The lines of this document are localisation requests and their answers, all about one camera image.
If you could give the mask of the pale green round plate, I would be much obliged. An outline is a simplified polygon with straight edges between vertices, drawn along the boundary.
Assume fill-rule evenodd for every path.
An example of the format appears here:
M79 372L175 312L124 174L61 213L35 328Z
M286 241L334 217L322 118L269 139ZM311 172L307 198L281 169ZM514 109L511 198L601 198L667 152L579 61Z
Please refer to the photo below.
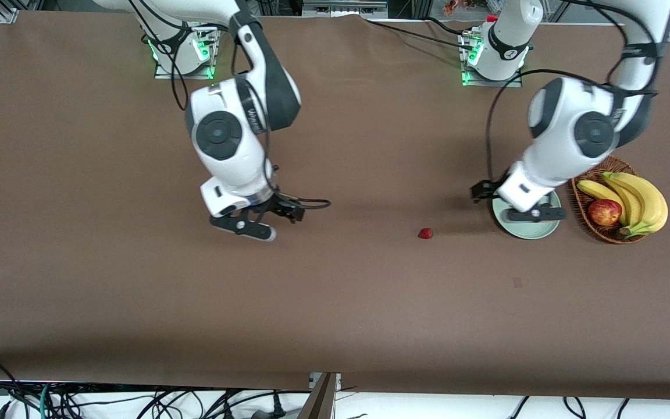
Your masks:
M560 199L556 193L550 193L544 196L534 207L561 207ZM539 222L539 223L509 223L501 220L501 212L512 208L508 203L497 197L492 199L490 204L495 223L507 234L524 240L538 240L545 238L558 228L560 222Z

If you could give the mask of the grey metal box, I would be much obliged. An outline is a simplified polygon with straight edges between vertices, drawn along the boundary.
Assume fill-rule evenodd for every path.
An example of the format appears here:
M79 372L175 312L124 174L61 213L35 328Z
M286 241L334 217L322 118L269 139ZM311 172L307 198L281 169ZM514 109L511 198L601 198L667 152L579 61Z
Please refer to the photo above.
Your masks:
M388 19L387 0L302 0L303 17L360 15L366 19Z

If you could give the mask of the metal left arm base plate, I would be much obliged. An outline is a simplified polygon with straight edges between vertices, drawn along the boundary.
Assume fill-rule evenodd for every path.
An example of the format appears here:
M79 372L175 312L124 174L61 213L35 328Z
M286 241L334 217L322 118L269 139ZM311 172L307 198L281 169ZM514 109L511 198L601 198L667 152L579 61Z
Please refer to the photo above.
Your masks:
M461 80L464 87L520 87L521 68L529 48L523 51L497 51L484 43L483 35L477 31L464 31L458 35L461 65Z

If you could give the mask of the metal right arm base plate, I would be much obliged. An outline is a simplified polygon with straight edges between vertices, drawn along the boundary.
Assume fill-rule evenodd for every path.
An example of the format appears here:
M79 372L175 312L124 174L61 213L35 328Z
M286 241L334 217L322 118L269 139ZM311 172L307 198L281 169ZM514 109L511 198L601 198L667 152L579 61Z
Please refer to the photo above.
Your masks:
M169 80L181 70L186 79L213 80L221 36L221 30L213 26L207 31L194 31L179 44L178 52L170 56L164 55L149 42L156 62L154 78Z

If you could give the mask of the small yellow banana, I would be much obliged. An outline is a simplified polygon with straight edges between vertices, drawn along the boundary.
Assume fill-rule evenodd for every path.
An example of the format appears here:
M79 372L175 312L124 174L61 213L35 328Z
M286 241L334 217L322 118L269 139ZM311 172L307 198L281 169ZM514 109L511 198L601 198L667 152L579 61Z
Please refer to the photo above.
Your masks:
M623 207L623 202L617 196L614 191L609 189L608 187L604 186L601 183L594 182L592 180L582 180L579 181L579 183L576 184L577 189L582 191L582 193L587 194L591 198L594 198L594 200L597 199L611 199L613 201L617 201L620 204L622 204Z

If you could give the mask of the medium yellow banana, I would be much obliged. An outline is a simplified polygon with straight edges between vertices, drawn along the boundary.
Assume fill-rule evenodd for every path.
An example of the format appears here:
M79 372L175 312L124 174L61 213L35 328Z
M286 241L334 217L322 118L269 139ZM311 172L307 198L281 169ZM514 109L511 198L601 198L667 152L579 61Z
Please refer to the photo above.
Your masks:
M623 218L621 218L620 223L623 226L627 226L628 228L630 226L638 225L638 223L640 223L643 219L643 205L641 204L640 199L638 199L638 197L636 197L635 194L631 193L631 191L628 189L611 180L611 175L612 172L606 171L602 174L604 182L617 194L617 196L619 196L623 202L625 214L623 215Z

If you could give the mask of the brown wicker basket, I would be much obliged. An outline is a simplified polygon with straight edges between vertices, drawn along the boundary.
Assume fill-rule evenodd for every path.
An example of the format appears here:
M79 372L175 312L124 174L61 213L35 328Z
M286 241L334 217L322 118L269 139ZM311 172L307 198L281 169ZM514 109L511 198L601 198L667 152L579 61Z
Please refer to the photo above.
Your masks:
M593 169L588 170L579 177L572 178L572 180L569 180L566 184L572 215L585 233L601 242L619 245L632 244L645 239L646 237L644 235L636 235L632 237L622 235L620 233L620 229L622 229L620 223L616 226L599 226L595 223L591 223L588 219L587 208L594 201L594 198L582 193L582 191L577 188L577 184L582 180L592 180L603 183L603 176L601 174L605 171L625 172L631 175L636 175L636 171L631 165L625 162L625 160L615 157L614 155L609 155L603 162L601 162L601 164L596 165Z

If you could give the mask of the large yellow banana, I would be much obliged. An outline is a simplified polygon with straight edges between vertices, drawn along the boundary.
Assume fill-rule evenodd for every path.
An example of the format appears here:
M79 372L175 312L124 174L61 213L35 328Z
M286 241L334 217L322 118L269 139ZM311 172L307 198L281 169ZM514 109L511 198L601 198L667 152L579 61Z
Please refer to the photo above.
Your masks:
M661 191L648 180L625 172L612 172L611 180L635 194L643 205L643 217L635 226L623 226L626 237L648 236L660 231L668 219L668 205Z

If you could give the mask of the brown table cover mat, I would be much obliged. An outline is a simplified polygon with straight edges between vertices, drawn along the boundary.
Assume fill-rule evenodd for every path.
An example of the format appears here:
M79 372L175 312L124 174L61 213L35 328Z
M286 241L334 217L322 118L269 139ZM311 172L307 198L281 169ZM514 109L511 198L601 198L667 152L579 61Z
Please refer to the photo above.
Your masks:
M0 363L19 379L670 398L670 216L611 245L568 215L500 231L492 88L457 54L356 16L262 21L300 87L272 133L286 193L326 198L273 242L208 222L208 178L137 21L0 26ZM670 47L648 130L616 155L670 210ZM418 238L432 228L433 238Z

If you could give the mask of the red apple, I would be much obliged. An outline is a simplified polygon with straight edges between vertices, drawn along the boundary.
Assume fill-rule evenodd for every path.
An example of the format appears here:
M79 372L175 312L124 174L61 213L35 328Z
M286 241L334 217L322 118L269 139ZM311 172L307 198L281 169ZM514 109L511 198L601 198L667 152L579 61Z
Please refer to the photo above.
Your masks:
M611 199L597 199L587 208L588 220L598 226L614 226L624 213L622 204Z

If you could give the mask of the aluminium frame post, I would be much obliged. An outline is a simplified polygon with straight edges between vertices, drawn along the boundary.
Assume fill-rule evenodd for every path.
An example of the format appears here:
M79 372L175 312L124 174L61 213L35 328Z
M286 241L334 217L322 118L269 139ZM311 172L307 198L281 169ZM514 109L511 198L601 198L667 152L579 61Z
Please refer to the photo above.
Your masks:
M335 398L342 389L341 374L312 372L309 389L311 392L296 419L334 419Z

